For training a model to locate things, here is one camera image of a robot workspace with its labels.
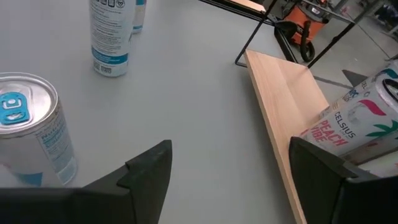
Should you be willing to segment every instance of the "drink can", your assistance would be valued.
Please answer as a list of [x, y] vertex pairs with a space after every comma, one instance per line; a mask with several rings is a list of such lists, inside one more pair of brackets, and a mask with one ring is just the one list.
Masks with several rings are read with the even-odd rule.
[[134, 16], [134, 27], [132, 28], [133, 34], [139, 33], [142, 30], [142, 27], [144, 25], [146, 6], [147, 0], [136, 1], [136, 15]]
[[370, 141], [357, 149], [343, 154], [341, 157], [352, 164], [360, 165], [397, 150], [398, 132], [393, 132]]
[[27, 73], [0, 73], [0, 156], [20, 181], [58, 187], [77, 163], [55, 88]]
[[359, 166], [379, 177], [398, 175], [398, 152], [393, 152]]
[[91, 0], [91, 53], [94, 69], [107, 77], [128, 70], [136, 0]]
[[327, 114], [300, 137], [337, 156], [398, 130], [398, 83], [378, 79], [355, 99]]
[[361, 82], [359, 85], [357, 85], [352, 90], [347, 92], [343, 97], [331, 103], [329, 107], [327, 107], [320, 113], [320, 117], [323, 118], [332, 111], [342, 107], [347, 102], [357, 97], [364, 90], [371, 88], [378, 79], [383, 80], [389, 78], [393, 80], [398, 80], [397, 72], [398, 72], [398, 62], [394, 61], [390, 63], [388, 66], [386, 66], [384, 69], [382, 69], [380, 72], [375, 74], [375, 76], [367, 78], [365, 81]]

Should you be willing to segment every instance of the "gray table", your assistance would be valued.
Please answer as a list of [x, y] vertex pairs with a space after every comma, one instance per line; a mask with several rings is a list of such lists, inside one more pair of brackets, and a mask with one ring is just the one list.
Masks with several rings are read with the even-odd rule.
[[[91, 69], [87, 1], [0, 2], [0, 70], [58, 90], [84, 186], [163, 139], [174, 145], [160, 223], [293, 223], [245, 68], [234, 57], [257, 22], [195, 0], [151, 0], [130, 72]], [[273, 28], [250, 47], [283, 58]], [[2, 186], [14, 179], [1, 169]]]

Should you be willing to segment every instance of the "pull tab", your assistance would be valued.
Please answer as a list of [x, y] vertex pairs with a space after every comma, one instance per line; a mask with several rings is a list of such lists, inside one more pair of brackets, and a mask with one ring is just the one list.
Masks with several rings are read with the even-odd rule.
[[0, 123], [17, 124], [29, 120], [27, 100], [22, 93], [9, 92], [0, 95]]

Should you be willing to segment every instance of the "plywood board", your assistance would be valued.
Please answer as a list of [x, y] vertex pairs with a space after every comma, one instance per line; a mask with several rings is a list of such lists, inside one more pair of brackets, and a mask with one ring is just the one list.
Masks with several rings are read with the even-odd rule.
[[233, 2], [235, 4], [239, 4], [241, 6], [244, 6], [246, 8], [250, 8], [250, 9], [252, 9], [254, 11], [257, 11], [257, 12], [261, 12], [261, 11], [265, 12], [266, 11], [264, 9], [264, 6], [262, 6], [260, 4], [257, 4], [255, 2], [252, 2], [252, 1], [249, 1], [249, 0], [226, 0], [226, 1], [230, 1], [230, 2]]
[[294, 217], [305, 224], [290, 171], [289, 142], [319, 120], [328, 102], [306, 66], [252, 50], [245, 58]]

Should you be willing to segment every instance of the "orange machine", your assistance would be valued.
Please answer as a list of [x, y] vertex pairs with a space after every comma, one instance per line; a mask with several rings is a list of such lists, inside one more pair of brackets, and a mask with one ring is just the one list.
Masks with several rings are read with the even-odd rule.
[[[312, 0], [319, 7], [327, 7], [326, 0]], [[329, 22], [329, 14], [318, 7], [305, 2], [288, 2], [283, 10], [284, 18], [277, 22], [276, 27], [282, 29], [286, 38], [292, 44], [300, 47], [300, 54], [304, 61], [310, 62], [315, 56], [315, 49], [311, 40], [319, 30]]]

